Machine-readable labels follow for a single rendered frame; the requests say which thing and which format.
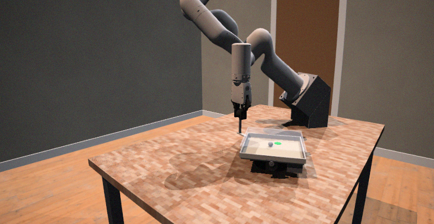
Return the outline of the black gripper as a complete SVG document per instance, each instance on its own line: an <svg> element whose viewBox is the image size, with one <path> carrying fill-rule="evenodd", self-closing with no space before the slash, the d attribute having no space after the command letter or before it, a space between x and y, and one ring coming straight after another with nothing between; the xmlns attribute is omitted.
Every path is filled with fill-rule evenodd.
<svg viewBox="0 0 434 224"><path fill-rule="evenodd" d="M247 110L251 107L252 95L251 84L248 81L234 81L232 82L231 102L234 105L234 117L236 112L240 109L240 119L247 119ZM245 105L245 107L244 107Z"/></svg>

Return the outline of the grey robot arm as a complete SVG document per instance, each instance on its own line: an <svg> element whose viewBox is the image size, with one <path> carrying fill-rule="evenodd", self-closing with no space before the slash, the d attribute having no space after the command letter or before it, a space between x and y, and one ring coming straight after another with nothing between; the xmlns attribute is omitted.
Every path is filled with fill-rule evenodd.
<svg viewBox="0 0 434 224"><path fill-rule="evenodd" d="M292 101L304 93L310 77L300 74L300 78L275 54L272 37L267 30L256 29L242 42L238 38L236 22L223 10L209 11L205 6L208 1L180 0L182 14L213 44L232 55L232 80L250 80L251 66L264 53L261 70L284 90L284 98Z"/></svg>

